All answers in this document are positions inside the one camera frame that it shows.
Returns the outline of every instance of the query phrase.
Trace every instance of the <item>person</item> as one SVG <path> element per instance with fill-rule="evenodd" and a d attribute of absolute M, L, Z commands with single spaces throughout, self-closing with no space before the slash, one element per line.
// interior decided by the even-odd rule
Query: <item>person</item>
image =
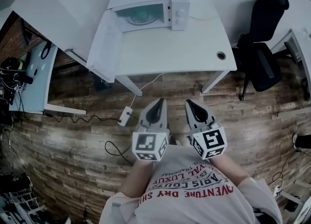
<path fill-rule="evenodd" d="M 296 133 L 292 136 L 294 149 L 304 148 L 311 149 L 311 135 L 297 135 Z"/>
<path fill-rule="evenodd" d="M 137 160 L 100 224 L 281 224 L 263 179 L 223 154 L 202 160 L 191 146 L 168 145 L 161 161 Z"/>

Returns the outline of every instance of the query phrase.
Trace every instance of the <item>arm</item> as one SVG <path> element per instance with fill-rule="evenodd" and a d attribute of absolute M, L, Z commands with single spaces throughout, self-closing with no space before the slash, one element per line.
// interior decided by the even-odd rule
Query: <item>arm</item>
<path fill-rule="evenodd" d="M 246 170 L 242 169 L 240 165 L 236 164 L 226 154 L 210 158 L 210 161 L 212 165 L 224 173 L 235 186 L 239 185 L 244 179 L 250 177 Z"/>
<path fill-rule="evenodd" d="M 153 173 L 153 162 L 137 160 L 119 191 L 130 198 L 141 197 Z"/>

